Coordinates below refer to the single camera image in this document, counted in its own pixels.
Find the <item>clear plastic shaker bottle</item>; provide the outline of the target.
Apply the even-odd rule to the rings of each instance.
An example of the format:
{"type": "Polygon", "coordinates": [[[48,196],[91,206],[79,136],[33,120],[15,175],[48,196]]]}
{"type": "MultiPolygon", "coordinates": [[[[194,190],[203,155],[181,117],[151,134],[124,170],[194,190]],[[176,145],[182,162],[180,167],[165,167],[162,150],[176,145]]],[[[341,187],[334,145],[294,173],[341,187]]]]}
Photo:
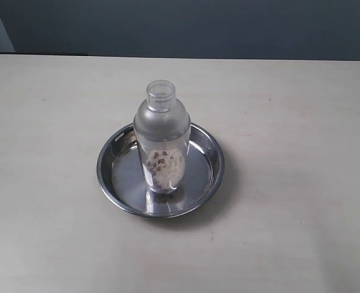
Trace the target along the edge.
{"type": "Polygon", "coordinates": [[[191,119],[171,82],[148,84],[133,126],[148,188],[158,194],[174,192],[185,175],[191,119]]]}

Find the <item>round stainless steel plate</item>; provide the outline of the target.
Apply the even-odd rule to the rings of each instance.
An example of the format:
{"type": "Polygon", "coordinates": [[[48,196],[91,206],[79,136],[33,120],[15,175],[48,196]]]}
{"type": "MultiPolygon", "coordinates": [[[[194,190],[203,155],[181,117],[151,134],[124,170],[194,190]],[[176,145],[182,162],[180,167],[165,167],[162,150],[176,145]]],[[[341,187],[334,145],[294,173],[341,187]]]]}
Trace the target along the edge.
{"type": "Polygon", "coordinates": [[[171,194],[148,190],[132,124],[122,127],[108,139],[96,165],[99,186],[115,206],[151,219],[178,217],[202,206],[216,193],[224,173],[225,158],[220,145],[194,123],[185,176],[179,189],[171,194]]]}

